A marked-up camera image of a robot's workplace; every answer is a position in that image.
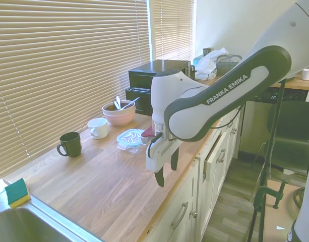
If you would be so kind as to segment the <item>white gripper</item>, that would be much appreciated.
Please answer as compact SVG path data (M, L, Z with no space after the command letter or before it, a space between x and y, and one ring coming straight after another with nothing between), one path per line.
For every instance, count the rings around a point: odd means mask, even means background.
M170 162L172 170L177 170L179 147L181 140L159 138L156 142L150 143L146 151L146 168L155 172L157 184L164 187L164 165Z

